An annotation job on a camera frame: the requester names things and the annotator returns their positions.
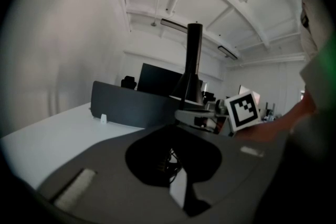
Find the white desk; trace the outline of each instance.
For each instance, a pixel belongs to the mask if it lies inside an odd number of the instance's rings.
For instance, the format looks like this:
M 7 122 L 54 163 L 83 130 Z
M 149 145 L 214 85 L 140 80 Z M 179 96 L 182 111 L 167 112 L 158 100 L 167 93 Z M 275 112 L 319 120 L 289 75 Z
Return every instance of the white desk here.
M 101 124 L 90 103 L 57 114 L 0 140 L 12 172 L 36 189 L 54 170 L 90 146 L 141 128 Z

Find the small white clip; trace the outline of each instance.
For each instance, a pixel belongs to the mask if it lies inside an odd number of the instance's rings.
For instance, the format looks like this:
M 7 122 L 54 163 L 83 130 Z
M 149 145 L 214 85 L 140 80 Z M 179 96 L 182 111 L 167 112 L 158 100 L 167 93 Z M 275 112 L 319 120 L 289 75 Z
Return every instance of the small white clip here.
M 100 123 L 106 124 L 107 123 L 107 118 L 105 114 L 102 114 L 100 117 Z

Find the black office chair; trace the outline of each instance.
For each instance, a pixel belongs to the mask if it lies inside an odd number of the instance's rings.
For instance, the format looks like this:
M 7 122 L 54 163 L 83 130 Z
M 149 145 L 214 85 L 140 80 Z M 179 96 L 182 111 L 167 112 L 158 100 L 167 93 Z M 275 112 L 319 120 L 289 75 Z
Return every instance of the black office chair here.
M 128 89 L 135 89 L 136 82 L 134 81 L 134 77 L 126 76 L 123 80 L 121 80 L 121 86 L 123 88 L 128 88 Z

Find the computer monitor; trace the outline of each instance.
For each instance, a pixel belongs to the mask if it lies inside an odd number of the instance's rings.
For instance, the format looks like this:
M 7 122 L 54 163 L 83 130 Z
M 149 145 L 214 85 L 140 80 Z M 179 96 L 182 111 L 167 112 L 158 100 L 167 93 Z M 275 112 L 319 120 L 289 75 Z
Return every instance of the computer monitor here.
M 216 98 L 214 97 L 214 93 L 211 92 L 202 92 L 203 95 L 203 104 L 207 104 L 207 102 L 213 102 L 216 101 Z
M 243 94 L 243 93 L 248 92 L 248 91 L 250 91 L 250 89 L 244 87 L 243 85 L 240 85 L 240 87 L 239 87 L 239 93 L 238 94 Z M 254 91 L 252 91 L 252 93 L 253 93 L 254 99 L 256 99 L 257 105 L 259 105 L 260 94 L 254 92 Z
M 174 90 L 182 74 L 144 63 L 142 65 L 138 91 L 168 97 Z

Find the window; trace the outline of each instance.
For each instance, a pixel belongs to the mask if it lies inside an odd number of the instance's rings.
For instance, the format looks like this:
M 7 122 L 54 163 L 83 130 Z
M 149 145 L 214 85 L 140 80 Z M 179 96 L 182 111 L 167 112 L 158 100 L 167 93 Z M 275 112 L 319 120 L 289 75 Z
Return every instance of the window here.
M 300 100 L 302 100 L 303 99 L 303 96 L 304 96 L 304 93 L 305 91 L 300 91 L 300 93 L 301 93 L 301 95 L 300 95 Z
M 201 91 L 206 92 L 208 89 L 208 83 L 206 81 L 203 81 Z

